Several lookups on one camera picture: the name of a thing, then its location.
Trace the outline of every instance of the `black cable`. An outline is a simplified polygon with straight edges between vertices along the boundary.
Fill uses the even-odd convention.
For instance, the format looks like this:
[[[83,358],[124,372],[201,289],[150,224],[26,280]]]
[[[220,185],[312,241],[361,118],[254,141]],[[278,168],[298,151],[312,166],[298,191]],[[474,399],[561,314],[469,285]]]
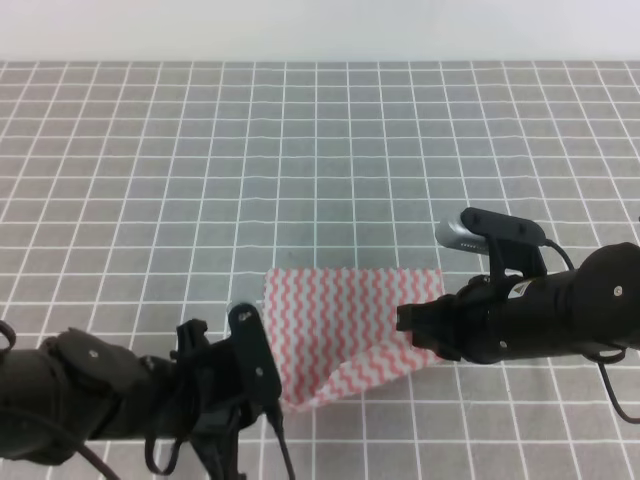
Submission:
[[[613,405],[613,409],[616,411],[616,413],[620,415],[620,418],[622,418],[625,422],[632,423],[634,425],[640,424],[640,418],[630,417],[624,412],[624,410],[622,410],[622,407],[620,406],[620,404],[618,403],[618,399],[616,398],[616,394],[613,391],[613,387],[611,386],[609,374],[607,373],[607,369],[605,368],[604,363],[598,363],[598,369],[600,370],[600,375],[602,375],[604,388],[607,390],[609,400],[611,400],[611,405]]]
[[[548,238],[545,240],[544,244],[545,244],[545,246],[551,247],[556,252],[558,252],[558,254],[562,257],[562,260],[564,260],[564,263],[567,265],[567,269],[575,270],[575,267],[573,266],[573,262],[569,258],[569,255],[567,255],[567,252],[565,252],[564,249],[560,245],[558,245],[553,240],[549,240]]]
[[[180,447],[182,446],[183,441],[181,439],[175,439],[173,444],[171,445],[171,455],[169,456],[169,461],[167,462],[167,466],[164,469],[160,469],[155,461],[155,449],[156,449],[156,440],[157,437],[155,434],[147,435],[144,439],[144,461],[147,465],[147,469],[155,474],[161,476],[168,476],[173,473],[176,469],[176,465],[178,464],[178,457],[180,455]]]
[[[601,353],[595,353],[593,355],[583,355],[583,357],[593,363],[602,363],[603,365],[613,365],[614,363],[618,363],[624,360],[624,357],[626,357],[627,355],[627,349],[613,345],[612,347],[618,349],[618,353],[607,356],[602,355]]]
[[[7,346],[0,349],[0,356],[9,353],[16,345],[16,332],[7,322],[0,320],[0,334],[7,340]]]
[[[280,450],[282,451],[282,458],[284,459],[284,466],[287,470],[289,480],[296,480],[296,473],[293,469],[293,462],[291,462],[291,455],[289,455],[287,442],[284,439],[284,417],[282,415],[282,409],[280,408],[280,405],[266,407],[265,414],[267,415],[267,421],[271,424],[273,432],[276,434],[276,438],[280,444]]]
[[[7,415],[19,420],[26,420],[40,428],[47,430],[55,439],[61,443],[65,443],[82,455],[87,462],[95,467],[107,480],[121,480],[116,473],[111,470],[109,465],[104,463],[93,450],[87,447],[81,440],[78,440],[69,432],[56,425],[55,423],[47,420],[46,418],[34,415],[29,412],[23,412],[22,410],[16,410],[14,408],[0,407],[0,415]]]

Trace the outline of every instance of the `towel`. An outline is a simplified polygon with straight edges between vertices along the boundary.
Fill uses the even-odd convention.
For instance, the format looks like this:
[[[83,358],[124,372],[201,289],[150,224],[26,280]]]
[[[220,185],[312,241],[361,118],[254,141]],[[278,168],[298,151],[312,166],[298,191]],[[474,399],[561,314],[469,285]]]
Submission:
[[[263,321],[283,408],[326,405],[440,362],[395,324],[398,305],[443,293],[434,270],[270,270]]]

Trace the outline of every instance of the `grid mat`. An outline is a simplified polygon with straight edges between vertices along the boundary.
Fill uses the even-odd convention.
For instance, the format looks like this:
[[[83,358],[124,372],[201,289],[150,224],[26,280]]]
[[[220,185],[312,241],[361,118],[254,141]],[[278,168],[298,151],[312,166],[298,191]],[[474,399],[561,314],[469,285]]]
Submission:
[[[275,266],[442,268],[456,291],[487,264],[433,225],[467,205],[540,222],[577,263],[638,243],[639,84],[640,62],[0,62],[3,316],[22,347],[74,326],[166,356],[181,319],[223,336]],[[610,371],[638,415],[629,357]],[[444,364],[286,427],[300,479],[640,477],[640,428],[579,358]],[[151,478],[141,442],[92,448]],[[174,478],[203,478],[183,450]],[[250,480],[284,478],[262,423],[240,452]]]

